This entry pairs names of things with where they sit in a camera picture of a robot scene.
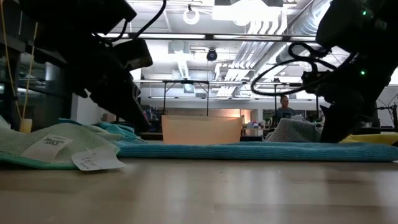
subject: table surface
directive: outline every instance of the table surface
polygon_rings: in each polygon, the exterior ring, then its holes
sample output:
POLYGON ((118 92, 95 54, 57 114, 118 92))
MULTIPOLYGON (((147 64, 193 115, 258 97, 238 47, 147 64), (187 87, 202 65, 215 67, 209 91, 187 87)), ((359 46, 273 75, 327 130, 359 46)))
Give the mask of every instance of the table surface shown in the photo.
POLYGON ((1 169, 1 223, 398 223, 395 163, 122 161, 1 169))

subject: yellow cloth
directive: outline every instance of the yellow cloth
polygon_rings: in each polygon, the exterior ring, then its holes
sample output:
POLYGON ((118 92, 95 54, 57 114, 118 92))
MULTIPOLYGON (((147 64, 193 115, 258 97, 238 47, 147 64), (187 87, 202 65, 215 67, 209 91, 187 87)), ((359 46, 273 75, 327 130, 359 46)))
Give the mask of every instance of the yellow cloth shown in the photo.
POLYGON ((398 133, 394 134, 363 134, 363 135, 350 135, 340 143, 354 143, 354 142, 368 142, 376 144, 393 145, 398 142, 398 133))

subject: paper tag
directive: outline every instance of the paper tag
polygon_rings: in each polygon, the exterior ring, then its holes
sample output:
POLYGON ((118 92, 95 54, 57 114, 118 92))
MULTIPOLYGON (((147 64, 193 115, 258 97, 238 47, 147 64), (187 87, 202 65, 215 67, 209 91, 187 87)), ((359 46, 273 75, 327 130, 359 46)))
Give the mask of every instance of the paper tag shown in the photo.
POLYGON ((73 163, 82 171, 103 169, 118 169, 126 165, 118 160, 114 149, 108 146, 100 146, 90 152, 77 152, 72 155, 73 163))
POLYGON ((54 134, 48 134, 41 140, 29 146, 21 156, 43 162, 54 160, 58 152, 73 140, 54 134))

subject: table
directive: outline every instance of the table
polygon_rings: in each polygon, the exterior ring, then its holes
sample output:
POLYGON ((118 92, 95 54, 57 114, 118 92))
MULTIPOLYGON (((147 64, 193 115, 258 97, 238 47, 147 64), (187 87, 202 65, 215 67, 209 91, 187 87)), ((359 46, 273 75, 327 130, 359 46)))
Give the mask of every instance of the table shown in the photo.
POLYGON ((122 159, 0 170, 1 223, 398 223, 398 164, 122 159))

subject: person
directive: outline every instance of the person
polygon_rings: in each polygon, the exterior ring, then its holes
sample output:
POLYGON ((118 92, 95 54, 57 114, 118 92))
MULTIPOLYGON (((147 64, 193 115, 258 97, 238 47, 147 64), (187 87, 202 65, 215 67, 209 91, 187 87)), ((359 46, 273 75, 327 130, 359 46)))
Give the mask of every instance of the person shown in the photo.
POLYGON ((287 98, 287 96, 284 95, 280 97, 280 104, 282 106, 276 110, 278 122, 282 118, 291 118, 296 115, 296 112, 292 108, 289 108, 289 99, 287 98))

